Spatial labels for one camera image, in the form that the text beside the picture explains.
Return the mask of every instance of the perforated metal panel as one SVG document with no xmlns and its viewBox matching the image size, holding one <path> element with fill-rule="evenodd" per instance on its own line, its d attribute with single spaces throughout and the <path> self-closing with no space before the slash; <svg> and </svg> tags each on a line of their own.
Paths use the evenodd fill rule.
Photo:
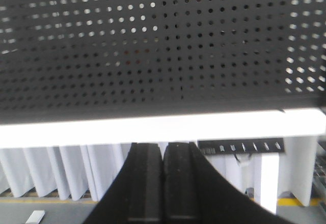
<svg viewBox="0 0 326 224">
<path fill-rule="evenodd" d="M 321 106 L 325 1 L 0 0 L 0 120 Z"/>
</svg>

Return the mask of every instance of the white surface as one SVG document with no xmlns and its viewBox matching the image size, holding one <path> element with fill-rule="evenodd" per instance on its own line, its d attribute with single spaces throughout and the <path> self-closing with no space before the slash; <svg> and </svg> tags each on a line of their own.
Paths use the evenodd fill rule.
<svg viewBox="0 0 326 224">
<path fill-rule="evenodd" d="M 38 224 L 41 222 L 44 215 L 45 210 L 34 210 L 25 224 Z"/>
<path fill-rule="evenodd" d="M 58 187 L 60 200 L 66 200 L 70 195 L 69 185 L 65 174 L 59 147 L 48 147 L 47 154 L 51 163 L 53 176 Z"/>
<path fill-rule="evenodd" d="M 89 160 L 100 200 L 123 165 L 121 145 L 89 145 Z"/>
<path fill-rule="evenodd" d="M 14 197 L 34 187 L 22 149 L 0 149 L 0 163 Z"/>
<path fill-rule="evenodd" d="M 32 180 L 39 197 L 57 188 L 46 148 L 23 149 Z"/>
<path fill-rule="evenodd" d="M 224 178 L 226 178 L 226 166 L 224 155 L 209 155 L 206 157 L 210 164 L 217 170 Z"/>
<path fill-rule="evenodd" d="M 309 206 L 317 137 L 288 137 L 284 144 L 286 154 L 280 158 L 279 193 L 291 191 L 304 206 Z"/>
<path fill-rule="evenodd" d="M 80 146 L 60 147 L 72 200 L 79 200 L 88 189 Z"/>
<path fill-rule="evenodd" d="M 8 188 L 9 188 L 9 183 L 7 181 L 6 175 L 0 163 L 0 193 L 6 191 Z"/>
<path fill-rule="evenodd" d="M 87 182 L 88 182 L 88 187 L 91 193 L 91 198 L 93 201 L 98 201 L 98 197 L 97 197 L 97 192 L 96 192 L 96 186 L 95 186 L 95 180 L 94 180 L 94 176 L 93 176 L 93 170 L 92 170 L 92 166 L 90 163 L 90 156 L 88 153 L 88 149 L 86 145 L 82 145 L 80 147 L 81 150 L 81 155 L 83 157 L 83 162 L 84 162 L 84 167 L 85 167 L 85 171 L 86 171 L 86 177 L 87 177 Z"/>
<path fill-rule="evenodd" d="M 279 179 L 279 154 L 259 154 L 254 158 L 255 201 L 276 214 Z"/>
<path fill-rule="evenodd" d="M 254 187 L 253 157 L 239 154 L 239 163 L 234 155 L 207 156 L 213 167 L 240 192 L 245 193 L 247 188 Z"/>
<path fill-rule="evenodd" d="M 169 142 L 158 142 L 159 149 L 161 151 L 162 158 L 164 157 L 165 149 L 169 145 Z"/>
<path fill-rule="evenodd" d="M 316 108 L 52 122 L 2 125 L 0 147 L 304 136 L 323 134 L 325 128 L 326 116 Z"/>
</svg>

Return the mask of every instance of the white curtain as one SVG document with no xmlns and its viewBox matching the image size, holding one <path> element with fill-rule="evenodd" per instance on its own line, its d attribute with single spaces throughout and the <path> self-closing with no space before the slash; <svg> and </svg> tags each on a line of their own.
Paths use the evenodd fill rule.
<svg viewBox="0 0 326 224">
<path fill-rule="evenodd" d="M 88 181 L 80 146 L 60 147 L 62 162 L 72 200 L 79 200 L 88 189 Z"/>
<path fill-rule="evenodd" d="M 34 187 L 23 149 L 0 149 L 0 163 L 14 197 Z"/>
<path fill-rule="evenodd" d="M 0 164 L 0 193 L 6 191 L 9 188 L 5 172 Z"/>
<path fill-rule="evenodd" d="M 36 192 L 43 197 L 57 188 L 46 148 L 23 149 Z"/>
<path fill-rule="evenodd" d="M 95 186 L 95 181 L 93 176 L 93 170 L 92 170 L 90 155 L 87 146 L 86 145 L 81 146 L 80 150 L 81 150 L 81 156 L 83 157 L 83 162 L 84 162 L 89 190 L 91 193 L 91 198 L 93 201 L 98 201 L 98 196 L 97 196 L 96 186 Z"/>
<path fill-rule="evenodd" d="M 62 162 L 59 147 L 48 147 L 47 153 L 52 167 L 53 176 L 58 187 L 58 194 L 61 200 L 65 200 L 70 195 L 69 184 L 67 181 L 65 168 Z"/>
<path fill-rule="evenodd" d="M 130 147 L 131 147 L 131 144 L 121 144 L 122 157 L 123 157 L 124 161 L 126 160 L 126 158 L 128 156 Z"/>
<path fill-rule="evenodd" d="M 87 149 L 97 198 L 100 200 L 123 165 L 122 149 L 120 145 L 92 145 Z"/>
</svg>

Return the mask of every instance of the black mounting strip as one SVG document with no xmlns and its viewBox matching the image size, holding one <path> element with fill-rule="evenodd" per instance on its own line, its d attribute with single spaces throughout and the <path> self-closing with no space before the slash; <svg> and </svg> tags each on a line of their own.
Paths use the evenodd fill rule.
<svg viewBox="0 0 326 224">
<path fill-rule="evenodd" d="M 198 141 L 198 148 L 204 155 L 285 152 L 282 138 Z"/>
<path fill-rule="evenodd" d="M 163 164 L 157 144 L 138 144 L 128 223 L 159 224 L 163 218 Z"/>
</svg>

